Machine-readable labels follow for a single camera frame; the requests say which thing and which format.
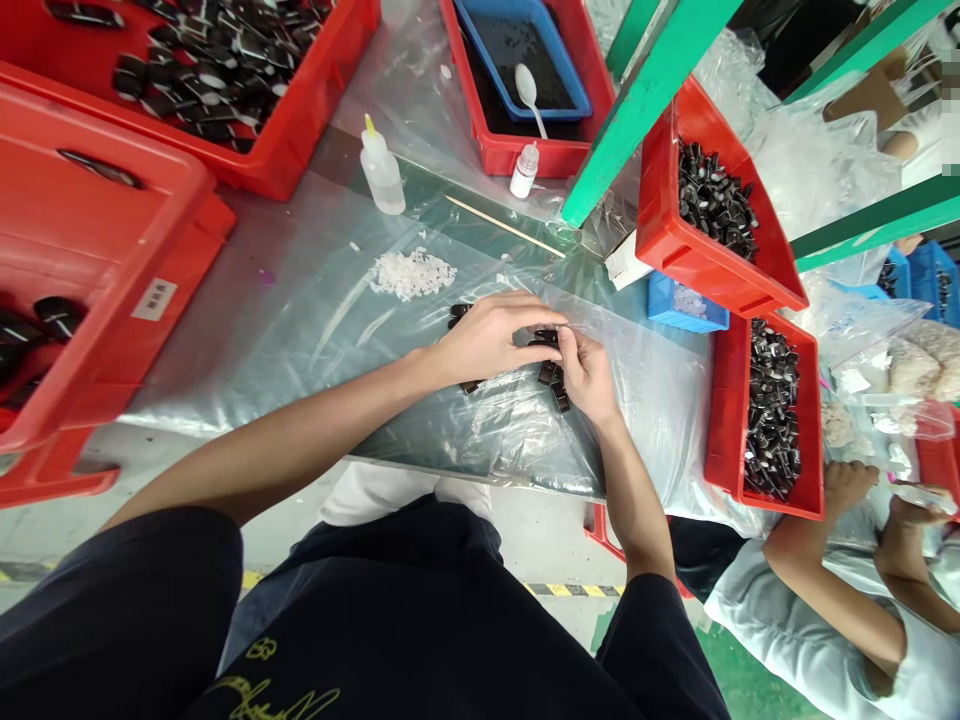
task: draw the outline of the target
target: yellow and black tape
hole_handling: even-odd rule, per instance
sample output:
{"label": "yellow and black tape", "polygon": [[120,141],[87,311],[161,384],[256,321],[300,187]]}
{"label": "yellow and black tape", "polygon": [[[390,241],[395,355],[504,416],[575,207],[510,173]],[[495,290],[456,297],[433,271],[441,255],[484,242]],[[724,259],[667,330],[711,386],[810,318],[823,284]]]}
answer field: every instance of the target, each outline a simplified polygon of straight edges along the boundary
{"label": "yellow and black tape", "polygon": [[[0,560],[0,583],[39,582],[56,567],[51,563],[23,563]],[[250,590],[267,576],[266,572],[244,570],[242,587]],[[570,583],[523,583],[531,595],[552,597],[620,597],[622,585],[571,585]]]}

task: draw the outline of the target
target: label on crate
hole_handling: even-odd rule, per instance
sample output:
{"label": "label on crate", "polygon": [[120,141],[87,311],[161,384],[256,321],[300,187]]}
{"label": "label on crate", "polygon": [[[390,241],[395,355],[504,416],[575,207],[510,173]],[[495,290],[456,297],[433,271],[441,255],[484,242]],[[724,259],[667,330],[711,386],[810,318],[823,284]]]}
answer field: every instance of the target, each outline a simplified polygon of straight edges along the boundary
{"label": "label on crate", "polygon": [[163,311],[167,309],[176,291],[177,286],[174,283],[154,278],[130,316],[157,322],[163,317]]}

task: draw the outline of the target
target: dark shirt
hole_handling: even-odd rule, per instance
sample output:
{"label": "dark shirt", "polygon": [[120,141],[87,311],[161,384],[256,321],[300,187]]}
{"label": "dark shirt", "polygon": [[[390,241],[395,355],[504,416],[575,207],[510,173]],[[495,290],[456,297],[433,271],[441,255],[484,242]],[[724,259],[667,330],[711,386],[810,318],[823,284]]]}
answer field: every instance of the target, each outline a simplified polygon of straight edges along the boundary
{"label": "dark shirt", "polygon": [[594,660],[504,569],[499,541],[432,495],[356,528],[321,524],[234,613],[242,544],[229,518],[177,508],[130,520],[0,616],[0,708],[98,720],[729,718],[671,582],[630,582]]}

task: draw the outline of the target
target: black liquid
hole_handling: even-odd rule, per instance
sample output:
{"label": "black liquid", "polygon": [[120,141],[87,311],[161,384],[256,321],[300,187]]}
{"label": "black liquid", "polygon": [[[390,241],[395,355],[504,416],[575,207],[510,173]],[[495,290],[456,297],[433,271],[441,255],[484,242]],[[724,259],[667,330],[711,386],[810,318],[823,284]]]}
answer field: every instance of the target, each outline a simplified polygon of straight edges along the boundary
{"label": "black liquid", "polygon": [[572,110],[573,101],[553,66],[540,33],[531,22],[471,15],[477,33],[497,67],[497,73],[507,87],[510,99],[521,108],[526,105],[517,92],[517,65],[530,69],[537,83],[537,108],[540,110]]}

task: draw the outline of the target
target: green floor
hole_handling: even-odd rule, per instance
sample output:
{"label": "green floor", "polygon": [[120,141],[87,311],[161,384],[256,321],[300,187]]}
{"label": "green floor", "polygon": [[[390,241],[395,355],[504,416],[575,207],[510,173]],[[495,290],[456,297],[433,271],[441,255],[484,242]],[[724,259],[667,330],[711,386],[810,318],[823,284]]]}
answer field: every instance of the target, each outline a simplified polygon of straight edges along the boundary
{"label": "green floor", "polygon": [[[591,646],[594,653],[607,633],[614,610],[597,620]],[[697,637],[727,701],[730,717],[737,720],[829,720],[805,697],[763,667],[722,626],[713,623],[709,633],[698,629]]]}

